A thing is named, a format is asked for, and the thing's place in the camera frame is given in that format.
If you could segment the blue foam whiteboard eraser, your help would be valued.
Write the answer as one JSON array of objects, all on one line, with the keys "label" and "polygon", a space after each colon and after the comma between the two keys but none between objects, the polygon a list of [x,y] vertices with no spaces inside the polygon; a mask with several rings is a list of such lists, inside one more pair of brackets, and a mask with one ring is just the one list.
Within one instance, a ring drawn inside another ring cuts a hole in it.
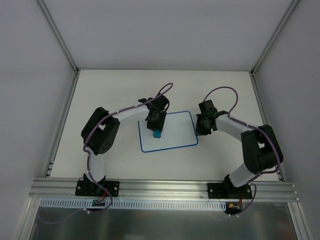
[{"label": "blue foam whiteboard eraser", "polygon": [[159,138],[161,138],[161,136],[162,136],[162,131],[161,130],[158,130],[158,129],[154,130],[154,132],[153,132],[153,137],[154,138],[159,139]]}]

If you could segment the blue-framed small whiteboard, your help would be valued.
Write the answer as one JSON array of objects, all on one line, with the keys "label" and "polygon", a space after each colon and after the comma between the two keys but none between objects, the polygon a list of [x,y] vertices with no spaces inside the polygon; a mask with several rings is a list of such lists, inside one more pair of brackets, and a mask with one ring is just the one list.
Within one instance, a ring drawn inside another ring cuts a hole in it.
[{"label": "blue-framed small whiteboard", "polygon": [[144,120],[138,122],[138,133],[140,149],[144,153],[193,147],[199,143],[192,114],[186,110],[166,115],[161,137],[154,137]]}]

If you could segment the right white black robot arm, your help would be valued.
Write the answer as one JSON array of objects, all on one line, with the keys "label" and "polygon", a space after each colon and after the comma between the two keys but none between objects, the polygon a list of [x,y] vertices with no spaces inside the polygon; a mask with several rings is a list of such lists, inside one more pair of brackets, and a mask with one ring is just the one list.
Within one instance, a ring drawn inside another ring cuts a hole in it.
[{"label": "right white black robot arm", "polygon": [[272,127],[253,126],[233,118],[227,111],[219,111],[211,100],[198,104],[195,135],[207,136],[214,131],[224,132],[241,142],[243,163],[225,176],[221,183],[208,183],[209,199],[253,198],[249,183],[264,171],[283,162],[283,154]]}]

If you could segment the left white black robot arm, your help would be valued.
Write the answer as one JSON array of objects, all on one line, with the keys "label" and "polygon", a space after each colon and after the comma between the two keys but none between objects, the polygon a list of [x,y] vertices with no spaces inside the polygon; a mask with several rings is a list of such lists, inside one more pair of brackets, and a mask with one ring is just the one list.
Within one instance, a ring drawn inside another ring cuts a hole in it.
[{"label": "left white black robot arm", "polygon": [[88,154],[86,172],[77,183],[77,196],[106,196],[111,192],[106,181],[105,160],[102,157],[111,149],[120,127],[138,121],[146,121],[146,128],[153,131],[154,138],[160,138],[170,101],[161,94],[154,98],[141,98],[136,105],[110,113],[98,107],[81,131],[83,151]]}]

